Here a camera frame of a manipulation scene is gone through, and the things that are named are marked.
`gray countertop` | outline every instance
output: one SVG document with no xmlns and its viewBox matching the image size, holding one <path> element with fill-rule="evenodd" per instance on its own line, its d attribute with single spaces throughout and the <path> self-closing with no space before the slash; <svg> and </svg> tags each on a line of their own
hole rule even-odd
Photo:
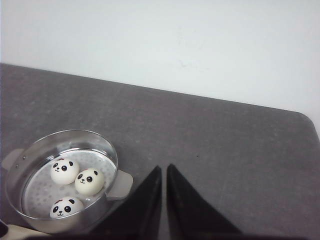
<svg viewBox="0 0 320 240">
<path fill-rule="evenodd" d="M 169 237 L 170 163 L 246 233 L 320 236 L 320 143 L 301 113 L 1 65 L 1 159 L 67 129 L 108 138 L 133 190 L 162 168 L 160 239 Z M 1 218 L 27 226 L 3 185 Z"/>
</svg>

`panda face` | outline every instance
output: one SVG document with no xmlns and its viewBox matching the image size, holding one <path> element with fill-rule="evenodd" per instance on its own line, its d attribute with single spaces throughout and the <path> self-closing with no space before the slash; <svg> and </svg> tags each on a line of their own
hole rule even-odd
<svg viewBox="0 0 320 240">
<path fill-rule="evenodd" d="M 75 189 L 82 195 L 93 196 L 104 186 L 105 177 L 96 168 L 88 168 L 78 174 L 74 181 Z"/>
<path fill-rule="evenodd" d="M 79 164 L 75 160 L 60 158 L 53 162 L 50 175 L 56 184 L 67 185 L 75 181 L 79 171 Z"/>
<path fill-rule="evenodd" d="M 74 214 L 84 208 L 83 203 L 74 196 L 65 196 L 56 201 L 50 210 L 50 218 L 57 219 Z"/>
</svg>

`white background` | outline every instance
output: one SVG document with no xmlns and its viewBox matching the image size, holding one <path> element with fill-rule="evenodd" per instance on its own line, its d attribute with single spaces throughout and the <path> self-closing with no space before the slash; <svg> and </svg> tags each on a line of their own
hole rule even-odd
<svg viewBox="0 0 320 240">
<path fill-rule="evenodd" d="M 301 112 L 319 0 L 2 0 L 1 62 Z"/>
</svg>

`panda eye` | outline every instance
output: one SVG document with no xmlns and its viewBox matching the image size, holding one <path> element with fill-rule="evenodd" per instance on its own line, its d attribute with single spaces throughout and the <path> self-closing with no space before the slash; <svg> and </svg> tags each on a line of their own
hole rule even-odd
<svg viewBox="0 0 320 240">
<path fill-rule="evenodd" d="M 59 207 L 58 207 L 58 206 L 55 206 L 54 209 L 52 210 L 52 212 L 55 213 L 56 211 L 58 211 L 58 209 L 59 209 Z"/>
<path fill-rule="evenodd" d="M 70 211 L 71 211 L 71 207 L 66 206 L 66 207 L 64 208 L 64 210 L 65 210 L 67 213 L 70 213 Z"/>
</svg>

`white wall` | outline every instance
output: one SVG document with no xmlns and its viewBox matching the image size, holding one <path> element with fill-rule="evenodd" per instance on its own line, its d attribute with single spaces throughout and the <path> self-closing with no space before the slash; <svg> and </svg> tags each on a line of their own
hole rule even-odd
<svg viewBox="0 0 320 240">
<path fill-rule="evenodd" d="M 298 111 L 320 133 L 319 0 L 2 0 L 1 61 Z"/>
</svg>

